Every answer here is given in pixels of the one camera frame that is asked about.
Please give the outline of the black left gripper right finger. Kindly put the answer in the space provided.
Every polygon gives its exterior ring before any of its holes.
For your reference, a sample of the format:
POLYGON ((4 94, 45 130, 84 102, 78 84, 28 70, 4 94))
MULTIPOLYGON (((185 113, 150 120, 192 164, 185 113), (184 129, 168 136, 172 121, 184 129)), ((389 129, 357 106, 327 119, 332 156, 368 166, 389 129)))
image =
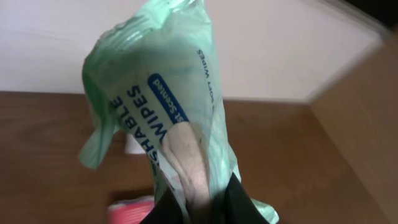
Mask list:
POLYGON ((235 174, 231 175, 225 190, 223 210, 226 224, 269 224, 235 174))

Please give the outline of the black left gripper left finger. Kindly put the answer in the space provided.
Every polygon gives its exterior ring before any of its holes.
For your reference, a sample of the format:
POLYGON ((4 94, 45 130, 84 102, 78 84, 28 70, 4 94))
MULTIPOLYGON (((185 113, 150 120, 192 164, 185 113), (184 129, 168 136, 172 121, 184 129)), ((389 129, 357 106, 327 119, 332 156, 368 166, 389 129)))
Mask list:
POLYGON ((140 224, 185 224, 185 202, 168 187, 140 224))

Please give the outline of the red purple snack packet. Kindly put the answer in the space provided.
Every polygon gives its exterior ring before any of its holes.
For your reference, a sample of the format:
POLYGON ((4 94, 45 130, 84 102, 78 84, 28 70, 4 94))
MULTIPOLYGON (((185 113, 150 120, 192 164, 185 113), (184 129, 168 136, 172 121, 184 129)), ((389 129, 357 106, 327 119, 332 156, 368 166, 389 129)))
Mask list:
POLYGON ((118 201, 108 207, 108 223, 139 224, 154 207, 153 196, 118 201))

